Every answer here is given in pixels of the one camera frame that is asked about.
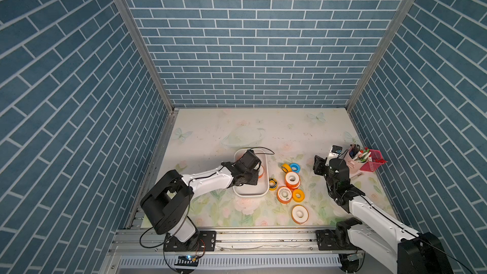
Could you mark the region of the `white storage box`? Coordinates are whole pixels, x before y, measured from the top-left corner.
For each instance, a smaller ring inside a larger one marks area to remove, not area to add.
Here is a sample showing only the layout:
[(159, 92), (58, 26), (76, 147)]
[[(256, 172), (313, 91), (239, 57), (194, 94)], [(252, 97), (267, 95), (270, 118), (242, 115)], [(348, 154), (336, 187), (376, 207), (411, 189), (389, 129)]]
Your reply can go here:
[(269, 177), (267, 154), (270, 150), (263, 147), (252, 148), (256, 156), (261, 160), (261, 166), (264, 167), (264, 175), (262, 178), (257, 178), (255, 185), (234, 186), (234, 193), (241, 198), (260, 198), (269, 191)]

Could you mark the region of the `large orange white tape roll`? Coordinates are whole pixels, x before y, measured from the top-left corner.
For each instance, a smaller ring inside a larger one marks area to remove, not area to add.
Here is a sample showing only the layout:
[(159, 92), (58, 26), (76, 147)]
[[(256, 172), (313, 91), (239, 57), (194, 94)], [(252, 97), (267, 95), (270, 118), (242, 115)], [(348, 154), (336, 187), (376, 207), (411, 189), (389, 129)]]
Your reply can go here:
[(301, 184), (301, 179), (296, 172), (291, 171), (286, 173), (285, 175), (285, 184), (286, 187), (288, 187), (289, 189), (295, 190), (299, 188)]

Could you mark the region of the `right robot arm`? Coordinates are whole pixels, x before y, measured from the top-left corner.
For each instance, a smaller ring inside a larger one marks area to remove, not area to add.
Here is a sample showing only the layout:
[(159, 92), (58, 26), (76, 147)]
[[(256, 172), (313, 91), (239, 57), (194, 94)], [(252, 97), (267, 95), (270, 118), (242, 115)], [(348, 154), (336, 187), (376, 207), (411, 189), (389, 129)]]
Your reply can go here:
[(313, 172), (325, 178), (330, 198), (351, 216), (333, 230), (317, 231), (319, 250), (362, 250), (392, 273), (452, 273), (439, 238), (418, 232), (377, 207), (351, 183), (344, 160), (315, 156)]

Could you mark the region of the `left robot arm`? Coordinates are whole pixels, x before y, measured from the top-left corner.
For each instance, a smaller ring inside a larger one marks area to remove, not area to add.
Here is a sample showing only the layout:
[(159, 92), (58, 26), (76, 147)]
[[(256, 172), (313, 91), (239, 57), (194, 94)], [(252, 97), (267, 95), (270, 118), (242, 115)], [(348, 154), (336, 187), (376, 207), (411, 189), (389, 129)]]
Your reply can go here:
[(179, 242), (193, 246), (199, 231), (188, 218), (192, 200), (215, 190), (235, 186), (256, 186), (263, 161), (252, 150), (246, 150), (234, 162), (192, 175), (168, 171), (141, 199), (140, 207), (156, 234), (170, 234)]

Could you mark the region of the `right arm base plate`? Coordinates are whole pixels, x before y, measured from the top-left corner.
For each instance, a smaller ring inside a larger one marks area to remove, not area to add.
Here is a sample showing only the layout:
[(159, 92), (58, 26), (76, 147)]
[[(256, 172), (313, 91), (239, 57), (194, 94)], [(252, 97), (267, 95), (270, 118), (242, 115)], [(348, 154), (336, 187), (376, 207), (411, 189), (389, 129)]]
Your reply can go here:
[(319, 251), (358, 251), (359, 247), (354, 246), (346, 232), (340, 230), (317, 230), (317, 245)]

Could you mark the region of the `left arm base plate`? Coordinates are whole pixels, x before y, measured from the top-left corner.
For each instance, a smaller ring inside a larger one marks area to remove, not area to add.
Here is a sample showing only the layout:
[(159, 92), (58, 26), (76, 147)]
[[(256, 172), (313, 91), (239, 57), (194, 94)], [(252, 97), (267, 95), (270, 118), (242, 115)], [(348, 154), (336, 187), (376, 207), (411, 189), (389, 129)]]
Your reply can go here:
[(190, 252), (198, 251), (199, 253), (213, 252), (216, 245), (216, 231), (203, 230), (198, 231), (186, 242), (180, 242), (176, 237), (165, 241), (165, 252)]

